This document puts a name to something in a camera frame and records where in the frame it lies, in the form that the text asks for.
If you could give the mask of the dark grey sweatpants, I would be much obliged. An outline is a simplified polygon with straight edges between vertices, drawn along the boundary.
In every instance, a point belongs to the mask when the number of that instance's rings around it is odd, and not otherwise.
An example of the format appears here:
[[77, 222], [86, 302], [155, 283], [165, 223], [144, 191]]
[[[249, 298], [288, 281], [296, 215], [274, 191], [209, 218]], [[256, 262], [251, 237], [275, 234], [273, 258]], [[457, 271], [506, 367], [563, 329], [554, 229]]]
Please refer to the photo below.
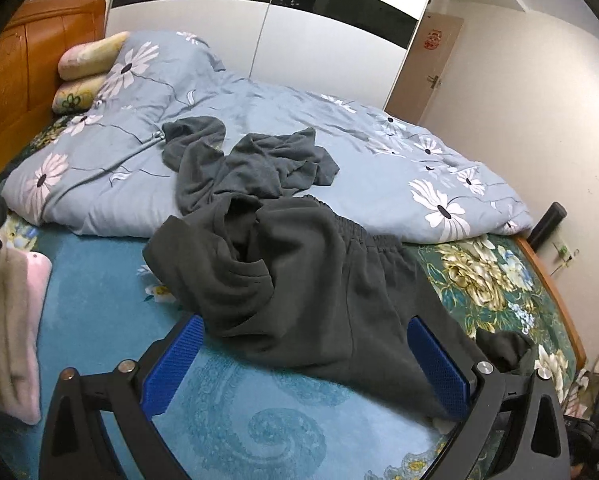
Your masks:
[[445, 414], [409, 348], [414, 316], [503, 372], [531, 368], [531, 338], [508, 330], [467, 335], [397, 237], [372, 235], [312, 197], [223, 197], [167, 219], [143, 257], [241, 358], [408, 412]]

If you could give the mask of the teal floral bed sheet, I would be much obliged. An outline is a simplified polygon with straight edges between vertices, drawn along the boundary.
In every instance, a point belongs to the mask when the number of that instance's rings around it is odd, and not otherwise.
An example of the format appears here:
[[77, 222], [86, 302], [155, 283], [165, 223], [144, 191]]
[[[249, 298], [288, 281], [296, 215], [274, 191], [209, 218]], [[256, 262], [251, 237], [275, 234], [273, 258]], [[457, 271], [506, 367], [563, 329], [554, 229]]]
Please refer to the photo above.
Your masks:
[[[37, 342], [49, 404], [66, 366], [84, 374], [139, 356], [180, 307], [147, 269], [143, 242], [84, 237], [8, 217], [11, 247], [51, 260]], [[575, 354], [549, 292], [514, 240], [412, 246], [445, 307], [469, 333], [518, 330], [545, 348], [563, 382]], [[156, 426], [195, 479], [418, 479], [445, 428], [344, 387], [237, 361], [215, 344], [198, 355]]]

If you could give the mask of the pink folded garment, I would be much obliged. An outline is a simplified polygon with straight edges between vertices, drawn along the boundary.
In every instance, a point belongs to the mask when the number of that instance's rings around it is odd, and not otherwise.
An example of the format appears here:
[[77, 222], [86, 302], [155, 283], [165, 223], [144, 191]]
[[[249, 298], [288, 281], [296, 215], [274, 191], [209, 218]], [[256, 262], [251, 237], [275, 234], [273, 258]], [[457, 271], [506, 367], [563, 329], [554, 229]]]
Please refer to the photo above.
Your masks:
[[40, 252], [27, 252], [26, 375], [22, 386], [22, 421], [34, 426], [41, 419], [37, 342], [52, 263]]

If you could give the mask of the beige folded garment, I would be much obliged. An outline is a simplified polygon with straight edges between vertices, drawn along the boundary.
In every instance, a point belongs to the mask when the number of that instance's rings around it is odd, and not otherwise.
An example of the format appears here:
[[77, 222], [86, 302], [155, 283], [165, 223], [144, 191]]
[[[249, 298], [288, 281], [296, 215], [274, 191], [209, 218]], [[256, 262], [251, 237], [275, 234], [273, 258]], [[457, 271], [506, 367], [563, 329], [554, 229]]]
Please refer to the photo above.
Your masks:
[[16, 249], [0, 249], [0, 405], [22, 414], [27, 381], [27, 258]]

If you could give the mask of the light blue floral duvet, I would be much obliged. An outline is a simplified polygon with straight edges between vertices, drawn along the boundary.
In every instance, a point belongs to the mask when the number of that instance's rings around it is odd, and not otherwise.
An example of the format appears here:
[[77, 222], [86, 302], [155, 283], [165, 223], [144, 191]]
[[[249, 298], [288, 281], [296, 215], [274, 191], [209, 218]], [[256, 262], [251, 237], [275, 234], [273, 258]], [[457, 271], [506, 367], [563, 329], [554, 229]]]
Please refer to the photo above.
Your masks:
[[19, 217], [151, 236], [229, 194], [311, 195], [370, 232], [437, 244], [531, 226], [481, 162], [378, 108], [227, 70], [189, 32], [122, 32], [93, 104], [2, 186]]

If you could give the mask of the grey crumpled shirt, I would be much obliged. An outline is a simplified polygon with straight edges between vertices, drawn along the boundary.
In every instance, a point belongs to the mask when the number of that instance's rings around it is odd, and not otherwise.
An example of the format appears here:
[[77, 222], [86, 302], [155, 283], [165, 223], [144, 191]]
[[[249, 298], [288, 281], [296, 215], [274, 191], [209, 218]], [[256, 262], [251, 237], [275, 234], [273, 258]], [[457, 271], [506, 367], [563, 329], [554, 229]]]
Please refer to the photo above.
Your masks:
[[216, 117], [185, 117], [162, 125], [162, 161], [177, 172], [181, 214], [226, 194], [272, 200], [313, 185], [329, 186], [339, 173], [330, 153], [316, 144], [313, 128], [284, 136], [249, 133], [229, 153], [222, 150], [226, 126]]

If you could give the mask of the yellow floral lower pillow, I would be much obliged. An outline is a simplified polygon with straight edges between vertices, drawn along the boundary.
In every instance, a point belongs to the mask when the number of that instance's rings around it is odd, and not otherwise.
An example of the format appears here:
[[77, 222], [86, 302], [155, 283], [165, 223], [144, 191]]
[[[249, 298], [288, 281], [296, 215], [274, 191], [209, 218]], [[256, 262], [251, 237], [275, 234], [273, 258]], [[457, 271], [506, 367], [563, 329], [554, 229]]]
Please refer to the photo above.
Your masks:
[[57, 115], [74, 114], [88, 110], [106, 79], [105, 74], [65, 81], [54, 94], [52, 111]]

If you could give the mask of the orange wooden headboard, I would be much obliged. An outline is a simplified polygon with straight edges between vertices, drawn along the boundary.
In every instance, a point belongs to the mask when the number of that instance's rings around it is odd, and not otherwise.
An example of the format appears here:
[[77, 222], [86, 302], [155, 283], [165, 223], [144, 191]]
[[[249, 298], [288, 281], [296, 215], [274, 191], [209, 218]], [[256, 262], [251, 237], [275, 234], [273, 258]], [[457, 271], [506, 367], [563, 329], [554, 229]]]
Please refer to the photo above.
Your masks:
[[24, 3], [0, 35], [0, 173], [49, 125], [57, 64], [76, 44], [104, 35], [105, 0]]

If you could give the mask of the white black sliding wardrobe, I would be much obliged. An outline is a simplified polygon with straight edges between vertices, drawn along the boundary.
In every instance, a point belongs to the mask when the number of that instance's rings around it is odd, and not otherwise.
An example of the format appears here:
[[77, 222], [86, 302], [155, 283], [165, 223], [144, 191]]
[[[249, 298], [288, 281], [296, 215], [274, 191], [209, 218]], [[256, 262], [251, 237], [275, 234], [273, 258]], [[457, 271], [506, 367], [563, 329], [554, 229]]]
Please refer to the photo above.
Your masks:
[[243, 76], [384, 107], [427, 3], [112, 0], [106, 32], [192, 32]]

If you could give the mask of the wooden bed frame edge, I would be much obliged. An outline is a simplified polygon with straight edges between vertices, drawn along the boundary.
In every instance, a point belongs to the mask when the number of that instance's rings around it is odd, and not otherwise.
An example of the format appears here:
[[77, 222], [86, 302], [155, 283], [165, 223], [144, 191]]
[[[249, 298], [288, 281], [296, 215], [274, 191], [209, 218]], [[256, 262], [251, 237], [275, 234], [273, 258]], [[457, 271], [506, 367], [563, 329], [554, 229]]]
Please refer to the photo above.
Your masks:
[[557, 306], [557, 310], [559, 310], [563, 325], [565, 327], [567, 336], [569, 336], [569, 341], [571, 342], [571, 346], [574, 350], [575, 354], [575, 370], [579, 372], [586, 364], [587, 356], [586, 351], [579, 336], [577, 333], [577, 329], [575, 327], [575, 323], [569, 313], [569, 309], [565, 304], [559, 290], [557, 289], [557, 285], [554, 283], [553, 278], [549, 275], [546, 267], [540, 261], [537, 254], [531, 248], [531, 245], [528, 244], [527, 240], [522, 235], [514, 235], [513, 236], [514, 243], [518, 248], [520, 248], [521, 252], [525, 255], [525, 258], [531, 264], [536, 274], [538, 275], [539, 280], [544, 289], [549, 292], [551, 298], [553, 299], [555, 305]]

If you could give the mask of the black cylinder by wall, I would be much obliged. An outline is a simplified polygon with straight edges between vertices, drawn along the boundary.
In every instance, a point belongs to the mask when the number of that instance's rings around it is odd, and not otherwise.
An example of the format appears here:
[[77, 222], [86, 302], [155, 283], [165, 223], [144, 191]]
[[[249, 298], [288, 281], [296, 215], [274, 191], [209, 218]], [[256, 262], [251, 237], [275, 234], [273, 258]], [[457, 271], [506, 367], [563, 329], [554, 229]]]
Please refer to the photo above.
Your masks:
[[531, 249], [538, 252], [566, 217], [565, 207], [559, 202], [553, 202], [526, 239]]

